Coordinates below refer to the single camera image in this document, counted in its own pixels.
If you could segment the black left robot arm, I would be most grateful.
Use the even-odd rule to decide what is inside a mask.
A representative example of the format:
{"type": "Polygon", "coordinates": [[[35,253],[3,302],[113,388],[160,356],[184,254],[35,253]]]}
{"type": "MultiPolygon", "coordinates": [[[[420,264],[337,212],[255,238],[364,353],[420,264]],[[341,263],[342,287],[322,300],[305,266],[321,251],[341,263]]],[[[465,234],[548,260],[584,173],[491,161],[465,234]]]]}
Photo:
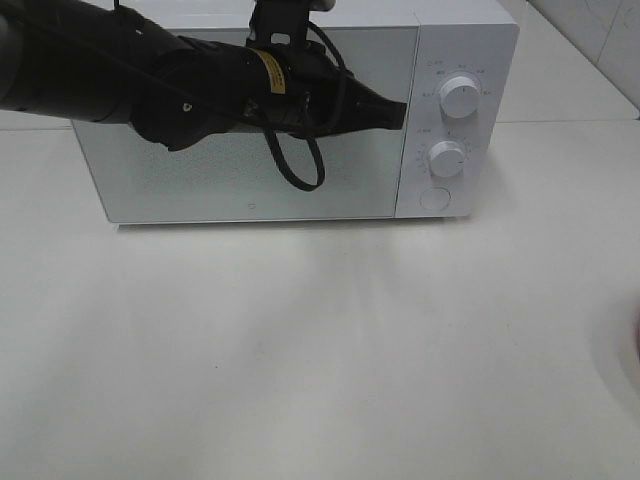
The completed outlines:
{"type": "Polygon", "coordinates": [[[170,151],[230,132],[299,139],[403,127],[406,104],[358,81],[310,20],[316,1],[259,1],[243,45],[169,32],[121,4],[5,1],[1,106],[131,127],[170,151]]]}

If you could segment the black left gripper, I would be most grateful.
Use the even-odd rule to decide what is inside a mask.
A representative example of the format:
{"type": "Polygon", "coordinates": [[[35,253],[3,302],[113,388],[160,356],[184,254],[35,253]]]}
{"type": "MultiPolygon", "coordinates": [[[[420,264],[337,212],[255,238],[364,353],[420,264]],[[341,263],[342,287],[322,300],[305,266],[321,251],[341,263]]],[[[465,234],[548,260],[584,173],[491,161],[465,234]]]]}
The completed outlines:
{"type": "Polygon", "coordinates": [[[269,74],[260,118],[276,131],[304,138],[404,127],[407,104],[370,91],[319,42],[273,44],[259,56],[269,74]]]}

